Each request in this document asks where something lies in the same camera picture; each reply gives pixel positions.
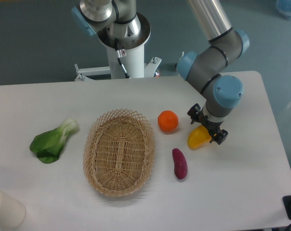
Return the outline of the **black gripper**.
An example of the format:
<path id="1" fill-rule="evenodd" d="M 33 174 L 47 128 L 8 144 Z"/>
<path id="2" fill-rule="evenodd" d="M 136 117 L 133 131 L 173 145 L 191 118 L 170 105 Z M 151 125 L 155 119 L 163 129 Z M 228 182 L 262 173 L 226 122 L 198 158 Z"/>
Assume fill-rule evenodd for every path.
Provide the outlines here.
<path id="1" fill-rule="evenodd" d="M 215 142 L 218 145 L 222 144 L 227 136 L 228 132 L 224 129 L 220 129 L 220 125 L 224 122 L 224 117 L 216 117 L 212 115 L 207 108 L 202 108 L 198 103 L 193 105 L 187 112 L 190 117 L 190 124 L 195 122 L 201 123 L 209 132 L 211 139 L 210 143 Z"/>

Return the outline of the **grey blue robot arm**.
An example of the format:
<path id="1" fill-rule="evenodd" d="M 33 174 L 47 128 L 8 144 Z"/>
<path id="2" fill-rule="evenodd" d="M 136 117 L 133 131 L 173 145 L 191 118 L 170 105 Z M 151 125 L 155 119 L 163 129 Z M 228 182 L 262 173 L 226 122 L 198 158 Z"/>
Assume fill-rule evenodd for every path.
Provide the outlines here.
<path id="1" fill-rule="evenodd" d="M 195 104 L 188 115 L 200 123 L 210 140 L 221 144 L 227 131 L 220 126 L 240 101 L 243 84 L 221 71 L 249 47 L 247 34 L 234 30 L 217 0 L 191 0 L 189 6 L 202 28 L 209 48 L 201 54 L 183 54 L 176 65 L 178 74 L 206 102 Z M 82 0 L 71 10 L 77 25 L 88 36 L 97 35 L 105 45 L 112 78 L 145 77 L 144 44 L 150 37 L 148 20 L 137 12 L 134 0 Z"/>

